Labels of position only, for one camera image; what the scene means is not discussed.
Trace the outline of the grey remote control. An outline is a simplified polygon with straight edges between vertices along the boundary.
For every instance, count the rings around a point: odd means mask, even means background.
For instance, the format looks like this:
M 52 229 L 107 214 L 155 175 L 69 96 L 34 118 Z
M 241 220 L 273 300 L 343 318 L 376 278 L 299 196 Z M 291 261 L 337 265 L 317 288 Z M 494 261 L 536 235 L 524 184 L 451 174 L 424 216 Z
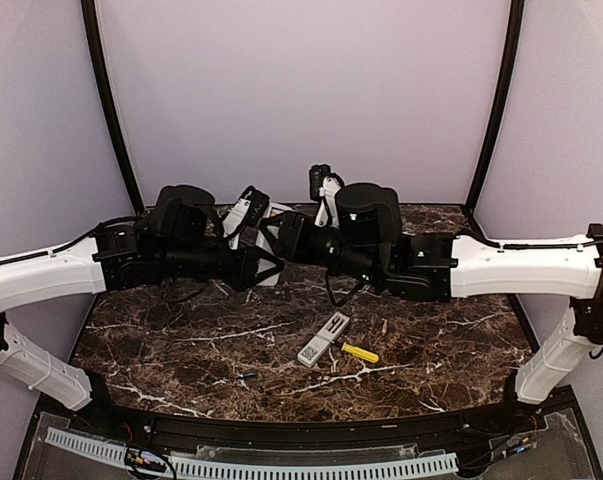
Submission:
M 269 255 L 274 256 L 272 243 L 275 243 L 278 240 L 279 225 L 269 222 L 269 220 L 291 210 L 291 207 L 276 202 L 272 202 L 266 207 L 261 218 L 262 221 L 266 221 L 266 225 L 261 227 L 261 224 L 258 224 L 258 234 L 255 242 L 257 247 L 264 250 Z M 263 280 L 258 283 L 258 286 L 275 286 L 278 283 L 282 270 L 283 262 L 280 259 L 274 261 L 268 260 L 267 258 L 260 258 L 258 262 L 257 275 L 261 276 Z

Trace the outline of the white remote control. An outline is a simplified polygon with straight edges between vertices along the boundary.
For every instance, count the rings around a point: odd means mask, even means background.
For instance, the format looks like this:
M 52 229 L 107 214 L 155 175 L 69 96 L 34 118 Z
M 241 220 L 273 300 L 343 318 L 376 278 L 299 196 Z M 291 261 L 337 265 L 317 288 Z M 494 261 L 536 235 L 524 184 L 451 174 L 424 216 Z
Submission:
M 335 312 L 323 327 L 309 340 L 297 354 L 297 360 L 305 367 L 312 368 L 341 335 L 350 323 L 350 317 Z

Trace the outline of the yellow handled screwdriver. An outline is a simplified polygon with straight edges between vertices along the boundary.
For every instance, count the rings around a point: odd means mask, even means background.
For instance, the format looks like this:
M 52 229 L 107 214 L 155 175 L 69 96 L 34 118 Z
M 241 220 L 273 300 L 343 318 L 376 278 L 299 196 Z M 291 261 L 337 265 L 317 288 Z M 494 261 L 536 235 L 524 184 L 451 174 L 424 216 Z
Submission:
M 341 351 L 365 362 L 376 364 L 379 361 L 379 356 L 376 353 L 363 348 L 353 346 L 346 342 L 334 342 L 334 345 L 337 345 Z

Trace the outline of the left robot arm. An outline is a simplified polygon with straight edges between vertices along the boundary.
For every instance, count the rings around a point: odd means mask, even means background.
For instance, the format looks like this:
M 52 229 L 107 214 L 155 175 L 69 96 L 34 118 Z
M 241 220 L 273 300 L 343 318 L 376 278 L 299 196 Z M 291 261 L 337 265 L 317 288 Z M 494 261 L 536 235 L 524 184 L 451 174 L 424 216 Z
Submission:
M 82 412 L 101 436 L 122 427 L 104 380 L 36 345 L 7 319 L 9 310 L 75 295 L 117 292 L 165 279 L 220 280 L 235 291 L 274 285 L 284 264 L 240 235 L 286 211 L 248 187 L 220 215 L 215 198 L 194 186 L 165 186 L 154 207 L 104 221 L 66 244 L 0 258 L 0 372 Z

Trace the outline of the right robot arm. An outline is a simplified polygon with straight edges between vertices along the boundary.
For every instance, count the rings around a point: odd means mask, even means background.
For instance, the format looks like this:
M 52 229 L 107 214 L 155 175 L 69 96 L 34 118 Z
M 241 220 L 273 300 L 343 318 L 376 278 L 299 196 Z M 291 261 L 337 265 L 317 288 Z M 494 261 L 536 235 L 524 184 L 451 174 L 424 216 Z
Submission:
M 491 294 L 563 295 L 569 305 L 531 360 L 514 374 L 509 397 L 491 413 L 515 432 L 585 355 L 603 347 L 603 225 L 555 240 L 490 240 L 475 232 L 408 235 L 395 190 L 353 183 L 317 195 L 325 219 L 286 210 L 260 221 L 273 254 L 325 267 L 377 293 L 413 302 Z

